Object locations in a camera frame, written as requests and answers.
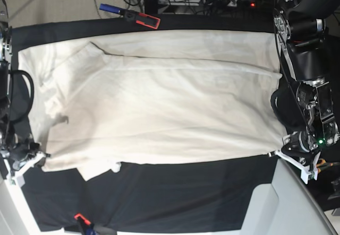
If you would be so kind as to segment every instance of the blue object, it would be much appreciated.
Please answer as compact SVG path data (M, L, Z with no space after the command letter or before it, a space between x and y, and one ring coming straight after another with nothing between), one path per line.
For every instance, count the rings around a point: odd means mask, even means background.
M124 10L123 8L119 8L119 7L108 5L108 4L104 4L104 3L102 3L100 5L99 9L101 11L112 12L112 13L115 13L115 14L120 14L120 11Z

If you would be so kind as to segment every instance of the white fabric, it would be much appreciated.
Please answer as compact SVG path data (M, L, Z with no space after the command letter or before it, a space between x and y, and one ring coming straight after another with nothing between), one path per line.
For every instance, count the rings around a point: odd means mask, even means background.
M274 36L232 31L116 34L32 47L30 123L45 171L84 179L119 162L173 164L266 154L284 127L270 107Z

